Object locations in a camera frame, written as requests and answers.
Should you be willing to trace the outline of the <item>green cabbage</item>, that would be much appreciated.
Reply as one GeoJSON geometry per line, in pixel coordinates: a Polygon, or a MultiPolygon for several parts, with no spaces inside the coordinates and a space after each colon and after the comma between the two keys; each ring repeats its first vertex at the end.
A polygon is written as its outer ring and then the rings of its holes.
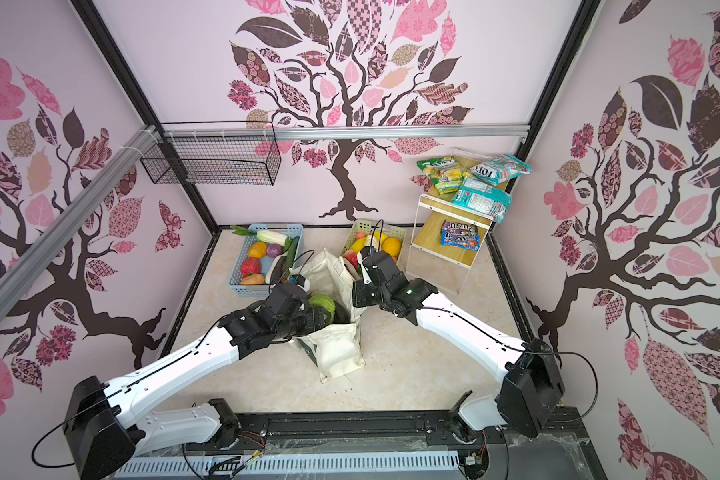
{"type": "Polygon", "coordinates": [[[336,304],[327,294],[314,293],[309,298],[309,304],[313,308],[320,307],[325,311],[325,322],[331,324],[334,321],[336,304]]]}

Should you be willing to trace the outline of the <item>white daikon radish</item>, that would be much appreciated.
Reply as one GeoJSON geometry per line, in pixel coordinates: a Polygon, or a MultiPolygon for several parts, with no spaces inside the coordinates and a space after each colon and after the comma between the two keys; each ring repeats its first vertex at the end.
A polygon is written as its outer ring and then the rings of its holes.
{"type": "Polygon", "coordinates": [[[287,256],[279,255],[272,260],[272,264],[265,275],[267,285],[275,285],[281,281],[281,277],[287,266],[287,256]]]}

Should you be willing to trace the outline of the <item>cream canvas grocery bag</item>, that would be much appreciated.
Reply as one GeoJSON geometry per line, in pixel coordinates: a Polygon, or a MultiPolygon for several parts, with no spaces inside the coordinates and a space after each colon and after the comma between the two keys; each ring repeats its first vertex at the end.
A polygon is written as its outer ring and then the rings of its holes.
{"type": "Polygon", "coordinates": [[[306,262],[300,274],[309,282],[308,298],[324,293],[336,304],[331,324],[296,338],[316,366],[320,382],[325,384],[363,368],[366,362],[361,351],[359,321],[365,309],[352,306],[352,287],[357,276],[349,271],[349,264],[322,250],[306,262]]]}

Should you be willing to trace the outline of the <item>blue candy bag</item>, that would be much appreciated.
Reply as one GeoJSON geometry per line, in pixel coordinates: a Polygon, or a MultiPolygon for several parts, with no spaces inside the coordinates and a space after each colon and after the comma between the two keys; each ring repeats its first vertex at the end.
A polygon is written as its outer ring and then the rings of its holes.
{"type": "Polygon", "coordinates": [[[444,221],[441,227],[440,244],[468,251],[478,251],[481,237],[476,225],[444,221]]]}

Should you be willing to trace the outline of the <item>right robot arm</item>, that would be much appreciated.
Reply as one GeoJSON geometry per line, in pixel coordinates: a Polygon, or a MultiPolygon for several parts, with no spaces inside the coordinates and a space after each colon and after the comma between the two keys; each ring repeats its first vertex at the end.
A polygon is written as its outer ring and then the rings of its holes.
{"type": "Polygon", "coordinates": [[[555,354],[544,341],[509,336],[454,304],[436,286],[408,279],[392,256],[372,247],[358,255],[355,307],[376,306],[449,341],[499,383],[487,395],[466,392],[449,412],[450,429],[468,442],[488,427],[508,426],[537,437],[564,394],[555,354]]]}

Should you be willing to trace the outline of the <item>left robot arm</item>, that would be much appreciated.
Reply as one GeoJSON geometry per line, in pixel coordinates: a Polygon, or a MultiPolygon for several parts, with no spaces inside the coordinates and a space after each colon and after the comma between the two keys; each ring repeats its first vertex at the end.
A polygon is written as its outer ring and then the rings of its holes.
{"type": "Polygon", "coordinates": [[[80,381],[62,423],[79,477],[102,479],[139,453],[177,444],[180,435],[191,443],[211,440],[222,428],[220,414],[190,412],[165,425],[147,416],[200,378],[334,318],[333,309],[311,302],[302,287],[279,284],[266,299],[222,316],[199,339],[146,367],[109,381],[80,381]]]}

